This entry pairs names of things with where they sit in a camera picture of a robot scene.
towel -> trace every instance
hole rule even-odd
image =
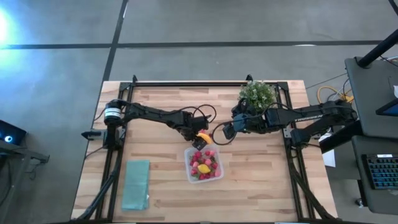
[[[127,161],[122,210],[148,207],[149,160]]]

clear plastic container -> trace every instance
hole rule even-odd
[[[190,157],[193,156],[193,154],[195,152],[198,151],[198,149],[195,149],[194,147],[190,147],[188,149],[185,150],[185,169],[187,170],[187,177],[188,177],[188,181],[191,184],[199,184],[199,183],[204,183],[204,182],[209,182],[212,180],[219,180],[221,178],[224,177],[224,168],[223,168],[223,163],[220,159],[220,151],[218,150],[218,147],[216,144],[210,144],[210,145],[206,145],[200,152],[202,154],[204,154],[206,151],[215,151],[215,155],[214,158],[216,159],[216,162],[218,163],[218,167],[217,170],[221,171],[221,175],[219,177],[212,177],[210,179],[204,179],[204,180],[199,180],[196,179],[194,177],[191,176],[191,170],[192,170],[192,166],[189,165],[190,163]]]

wooden table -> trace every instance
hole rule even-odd
[[[304,82],[287,82],[293,107],[308,106]],[[104,82],[97,115],[107,102],[118,97],[119,84],[120,82]],[[231,119],[231,108],[237,103],[239,91],[240,87],[135,87],[132,100],[162,110],[213,105],[218,115],[210,124],[212,130],[220,122]],[[213,114],[210,108],[203,108],[203,112]],[[93,128],[105,129],[103,118],[95,121]],[[101,144],[100,141],[90,142],[87,153],[99,148]],[[281,132],[265,135],[239,133],[232,144],[220,146],[224,178],[203,184],[190,184],[187,180],[184,150],[188,147],[190,142],[184,141],[178,132],[164,124],[142,119],[128,124],[114,222],[297,220]],[[106,150],[101,150],[86,159],[72,218],[82,214],[98,193],[105,157]],[[336,217],[319,148],[304,149],[303,157],[312,192],[327,211]],[[149,208],[144,211],[122,211],[126,162],[134,159],[150,160]],[[300,195],[305,209],[303,194]],[[105,204],[104,215],[107,210],[108,205]]]

